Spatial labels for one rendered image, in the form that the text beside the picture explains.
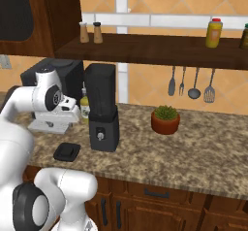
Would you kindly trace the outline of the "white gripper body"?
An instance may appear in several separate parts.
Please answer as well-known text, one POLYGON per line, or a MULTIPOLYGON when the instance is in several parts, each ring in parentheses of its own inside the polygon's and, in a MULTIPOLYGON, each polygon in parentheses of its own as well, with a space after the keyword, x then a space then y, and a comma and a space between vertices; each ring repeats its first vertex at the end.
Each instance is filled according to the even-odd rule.
POLYGON ((71 110, 68 107, 59 107, 57 111, 35 113, 35 119, 28 128, 36 132, 65 134, 68 128, 79 122, 80 110, 74 106, 71 110))

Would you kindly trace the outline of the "black square blender lid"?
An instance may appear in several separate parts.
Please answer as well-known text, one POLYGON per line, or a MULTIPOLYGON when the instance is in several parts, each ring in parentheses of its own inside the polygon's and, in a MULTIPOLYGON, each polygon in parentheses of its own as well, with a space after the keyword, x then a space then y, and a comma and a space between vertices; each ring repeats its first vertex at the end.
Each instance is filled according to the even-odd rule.
POLYGON ((73 162, 80 151, 80 145, 74 143, 61 143, 53 154, 58 161, 73 162))

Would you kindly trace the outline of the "yellow-green oil bottle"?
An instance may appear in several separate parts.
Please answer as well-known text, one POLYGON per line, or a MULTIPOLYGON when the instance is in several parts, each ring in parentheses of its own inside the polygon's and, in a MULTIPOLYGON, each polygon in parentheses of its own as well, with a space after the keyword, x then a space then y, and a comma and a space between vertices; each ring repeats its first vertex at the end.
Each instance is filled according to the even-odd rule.
POLYGON ((86 88, 84 87, 82 90, 82 98, 80 99, 80 112, 81 116, 84 122, 88 122, 88 117, 89 117, 89 102, 88 102, 88 97, 86 93, 86 88))

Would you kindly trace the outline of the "black coffee machine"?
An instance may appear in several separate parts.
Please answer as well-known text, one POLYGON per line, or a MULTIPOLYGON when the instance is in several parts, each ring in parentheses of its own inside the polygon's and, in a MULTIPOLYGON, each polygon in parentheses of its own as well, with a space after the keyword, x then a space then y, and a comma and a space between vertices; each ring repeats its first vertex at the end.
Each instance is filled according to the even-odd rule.
POLYGON ((22 85, 35 85, 35 73, 47 66, 52 66, 56 70, 62 83, 63 93, 66 96, 75 98, 77 105, 79 105, 83 87, 83 62, 81 60, 45 58, 20 75, 22 85))

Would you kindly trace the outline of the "grey hanging spoon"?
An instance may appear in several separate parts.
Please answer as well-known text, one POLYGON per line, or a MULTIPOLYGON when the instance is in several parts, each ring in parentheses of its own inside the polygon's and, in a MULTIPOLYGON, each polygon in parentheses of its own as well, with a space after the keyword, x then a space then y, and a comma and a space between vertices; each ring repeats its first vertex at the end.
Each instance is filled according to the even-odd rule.
POLYGON ((175 74, 175 66, 172 66, 172 75, 171 75, 171 78, 170 78, 169 90, 168 90, 169 96, 173 96, 174 95, 174 92, 175 92, 174 74, 175 74))

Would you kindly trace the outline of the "grey hanging fork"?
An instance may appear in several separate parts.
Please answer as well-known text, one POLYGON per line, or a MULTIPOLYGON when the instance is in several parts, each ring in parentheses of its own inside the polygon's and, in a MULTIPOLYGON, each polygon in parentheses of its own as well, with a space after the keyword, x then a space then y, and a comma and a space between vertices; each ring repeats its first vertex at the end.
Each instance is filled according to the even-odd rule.
POLYGON ((179 96, 183 95, 184 92, 184 78, 185 78, 185 73, 186 73, 186 67, 183 67, 183 72, 182 72, 182 81, 179 86, 179 96))

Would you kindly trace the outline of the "wide brown cupboard door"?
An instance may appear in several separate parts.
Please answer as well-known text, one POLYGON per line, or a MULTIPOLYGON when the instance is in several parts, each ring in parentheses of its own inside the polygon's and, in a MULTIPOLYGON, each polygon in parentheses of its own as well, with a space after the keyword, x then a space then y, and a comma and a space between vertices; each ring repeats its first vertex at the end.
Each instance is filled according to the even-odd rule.
POLYGON ((197 231, 201 212, 125 197, 112 198, 115 231, 197 231), (116 201, 121 202, 121 229, 116 227, 116 201))

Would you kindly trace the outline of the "grey hanging ladle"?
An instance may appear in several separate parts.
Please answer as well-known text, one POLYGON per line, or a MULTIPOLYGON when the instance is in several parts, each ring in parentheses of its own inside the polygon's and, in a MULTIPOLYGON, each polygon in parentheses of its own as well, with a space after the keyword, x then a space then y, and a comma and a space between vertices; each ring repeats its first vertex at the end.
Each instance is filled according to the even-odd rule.
MULTIPOLYGON (((199 68, 196 69, 196 75, 199 74, 199 70, 200 70, 199 68)), ((188 90, 188 96, 194 100, 198 99, 201 96, 201 92, 196 88, 197 80, 198 77, 195 76, 194 86, 188 90)))

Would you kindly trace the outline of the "brown wooden drawer front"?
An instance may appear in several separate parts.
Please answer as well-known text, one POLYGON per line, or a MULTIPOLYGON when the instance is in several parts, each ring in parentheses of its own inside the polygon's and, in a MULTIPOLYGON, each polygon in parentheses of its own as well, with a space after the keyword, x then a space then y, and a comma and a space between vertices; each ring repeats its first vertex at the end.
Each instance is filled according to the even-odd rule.
POLYGON ((181 206, 190 206, 192 208, 201 209, 205 201, 204 194, 191 192, 187 190, 165 188, 162 186, 148 185, 137 182, 128 182, 127 186, 128 186, 128 192, 133 196, 144 199, 151 199, 154 201, 161 201, 164 203, 176 204, 181 206), (144 195, 143 191, 145 188, 147 188, 149 191, 152 192, 159 192, 159 193, 168 192, 170 194, 170 198, 164 199, 164 198, 144 195))

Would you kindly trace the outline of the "grey hanging slotted spatula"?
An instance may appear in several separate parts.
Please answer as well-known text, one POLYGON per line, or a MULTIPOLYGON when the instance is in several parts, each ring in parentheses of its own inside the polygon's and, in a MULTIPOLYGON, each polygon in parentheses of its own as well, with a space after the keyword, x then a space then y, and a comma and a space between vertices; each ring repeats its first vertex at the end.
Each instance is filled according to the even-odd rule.
POLYGON ((213 103, 215 100, 215 89, 212 87, 215 69, 212 69, 209 86, 204 90, 203 101, 205 103, 213 103))

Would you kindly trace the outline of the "yellow bottle with red cap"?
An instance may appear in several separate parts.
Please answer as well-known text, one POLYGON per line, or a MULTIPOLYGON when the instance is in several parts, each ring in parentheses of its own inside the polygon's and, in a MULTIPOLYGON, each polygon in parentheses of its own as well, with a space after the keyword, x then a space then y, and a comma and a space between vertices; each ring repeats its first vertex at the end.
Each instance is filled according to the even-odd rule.
POLYGON ((207 26, 205 46, 210 49, 215 49, 219 45, 223 22, 220 18, 213 18, 207 26))

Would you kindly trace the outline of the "brown wooden cupboard door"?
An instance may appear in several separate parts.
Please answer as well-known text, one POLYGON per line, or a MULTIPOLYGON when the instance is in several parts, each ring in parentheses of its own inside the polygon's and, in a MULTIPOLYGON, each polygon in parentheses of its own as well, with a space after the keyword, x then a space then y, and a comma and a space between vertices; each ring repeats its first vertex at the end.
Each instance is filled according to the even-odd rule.
POLYGON ((209 196, 200 231, 248 231, 248 200, 209 196))

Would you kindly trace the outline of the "olive bottle with green cap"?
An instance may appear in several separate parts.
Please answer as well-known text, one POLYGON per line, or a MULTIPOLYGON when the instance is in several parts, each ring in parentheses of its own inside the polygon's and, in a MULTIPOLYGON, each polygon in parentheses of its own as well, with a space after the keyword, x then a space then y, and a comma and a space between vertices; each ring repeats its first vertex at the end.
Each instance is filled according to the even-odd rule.
POLYGON ((248 49, 248 23, 245 24, 244 30, 242 32, 242 37, 240 39, 239 47, 241 49, 248 49))

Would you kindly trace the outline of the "grey wall socket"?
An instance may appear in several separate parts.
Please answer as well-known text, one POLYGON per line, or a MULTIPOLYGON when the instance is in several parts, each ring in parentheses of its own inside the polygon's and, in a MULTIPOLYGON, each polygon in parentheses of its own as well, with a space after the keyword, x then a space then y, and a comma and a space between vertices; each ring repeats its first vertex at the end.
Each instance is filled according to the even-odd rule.
POLYGON ((0 66, 3 69, 11 69, 12 65, 8 55, 0 54, 0 66))

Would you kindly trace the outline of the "dark wooden wall shelf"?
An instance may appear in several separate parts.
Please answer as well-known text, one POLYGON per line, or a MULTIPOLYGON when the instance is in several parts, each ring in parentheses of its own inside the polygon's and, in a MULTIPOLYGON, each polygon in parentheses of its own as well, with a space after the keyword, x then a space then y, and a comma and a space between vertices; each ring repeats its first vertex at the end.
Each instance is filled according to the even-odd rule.
POLYGON ((57 58, 91 61, 174 65, 248 71, 248 49, 239 40, 222 38, 216 49, 205 46, 204 37, 104 34, 103 42, 82 44, 79 37, 55 52, 57 58))

